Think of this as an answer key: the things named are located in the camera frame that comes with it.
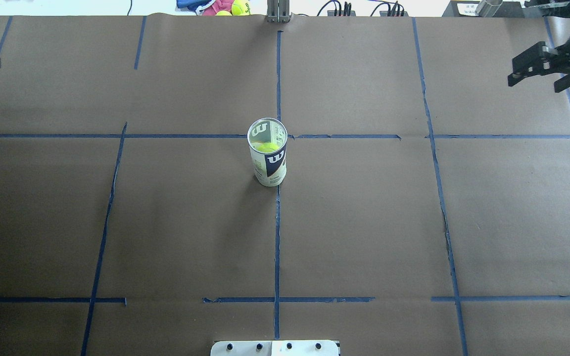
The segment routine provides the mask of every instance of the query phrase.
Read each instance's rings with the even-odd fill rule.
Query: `tennis ball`
[[[263,153],[272,153],[279,148],[279,145],[273,142],[266,142],[261,144],[256,148],[256,151],[263,152]]]
[[[235,0],[233,2],[233,8],[230,10],[234,16],[242,16],[249,14],[249,1],[247,0]]]

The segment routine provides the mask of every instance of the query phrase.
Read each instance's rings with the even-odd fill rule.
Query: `blue object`
[[[177,8],[183,9],[187,7],[191,11],[195,11],[198,6],[208,4],[208,0],[177,0]]]

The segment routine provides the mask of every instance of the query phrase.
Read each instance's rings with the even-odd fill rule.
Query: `cylindrical container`
[[[266,187],[281,184],[287,173],[285,126],[270,117],[256,120],[247,130],[247,144],[258,181]]]

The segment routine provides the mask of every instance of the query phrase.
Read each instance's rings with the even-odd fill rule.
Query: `white label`
[[[478,16],[476,13],[478,6],[478,4],[457,4],[457,9],[459,9],[459,14],[463,16]]]

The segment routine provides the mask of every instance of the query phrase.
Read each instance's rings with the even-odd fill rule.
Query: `pink cloth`
[[[215,16],[219,11],[230,11],[233,9],[235,0],[215,0],[211,7],[204,10],[204,16]]]

